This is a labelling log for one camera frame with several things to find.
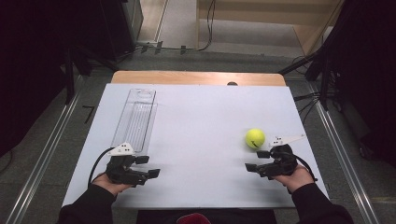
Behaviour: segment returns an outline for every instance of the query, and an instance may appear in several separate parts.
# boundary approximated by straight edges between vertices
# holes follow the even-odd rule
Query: white plastic bracket
[[[276,136],[273,141],[270,142],[270,147],[278,147],[286,145],[290,142],[294,142],[300,139],[305,138],[305,134],[296,135],[296,136]]]
[[[107,156],[133,156],[133,155],[134,155],[134,149],[129,143],[122,143],[121,145],[107,152]]]

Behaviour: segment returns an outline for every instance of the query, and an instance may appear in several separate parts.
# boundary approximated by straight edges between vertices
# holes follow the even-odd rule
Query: hand
[[[108,178],[107,174],[99,174],[92,183],[99,187],[102,187],[116,196],[118,193],[121,193],[123,190],[130,188],[132,185],[124,185],[124,184],[113,184],[111,180]]]
[[[311,174],[300,164],[297,165],[292,175],[277,175],[273,176],[273,179],[285,185],[291,193],[304,185],[314,183]]]

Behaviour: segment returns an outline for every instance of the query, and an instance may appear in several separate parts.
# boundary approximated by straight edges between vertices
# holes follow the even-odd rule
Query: person's right hand
[[[277,175],[272,178],[286,186],[291,193],[304,185],[314,183],[311,174],[300,164],[297,165],[292,175]]]

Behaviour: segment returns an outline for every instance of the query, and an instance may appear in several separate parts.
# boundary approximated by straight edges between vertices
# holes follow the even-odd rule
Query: white table top
[[[305,134],[288,87],[107,84],[64,198],[73,203],[87,188],[97,157],[111,147],[130,89],[157,92],[157,112],[146,169],[161,169],[145,186],[127,189],[114,203],[136,209],[293,207],[285,187],[249,173],[245,163],[264,164],[244,138],[251,128],[265,132],[262,149],[275,136]],[[307,138],[290,143],[327,195]],[[101,159],[95,175],[106,169]]]

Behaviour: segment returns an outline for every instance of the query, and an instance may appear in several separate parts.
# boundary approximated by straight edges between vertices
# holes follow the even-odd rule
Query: red cloth
[[[179,218],[177,224],[210,224],[210,221],[202,214],[193,213]]]

